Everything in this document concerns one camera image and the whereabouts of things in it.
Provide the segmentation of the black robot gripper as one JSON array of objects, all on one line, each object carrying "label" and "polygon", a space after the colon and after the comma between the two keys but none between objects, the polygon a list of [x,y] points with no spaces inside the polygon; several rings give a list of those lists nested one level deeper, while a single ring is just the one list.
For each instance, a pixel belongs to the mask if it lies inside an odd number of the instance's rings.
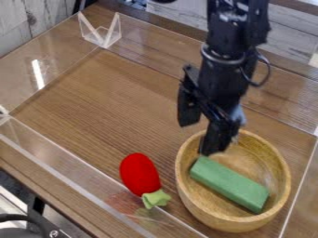
[{"label": "black robot gripper", "polygon": [[204,115],[210,121],[200,140],[199,154],[223,152],[246,124],[241,98],[254,84],[258,52],[254,48],[234,58],[218,55],[202,46],[202,65],[187,64],[178,91],[179,126],[191,126]]}]

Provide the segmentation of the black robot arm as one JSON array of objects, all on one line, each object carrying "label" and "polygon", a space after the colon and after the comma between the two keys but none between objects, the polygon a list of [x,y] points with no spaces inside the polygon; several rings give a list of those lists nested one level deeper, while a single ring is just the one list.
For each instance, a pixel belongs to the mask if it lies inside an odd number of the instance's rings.
[{"label": "black robot arm", "polygon": [[208,120],[199,153],[223,152],[246,124],[241,98],[257,80],[257,64],[269,60],[257,47],[267,42],[269,0],[207,0],[207,37],[202,44],[202,65],[184,66],[178,92],[178,122],[191,126]]}]

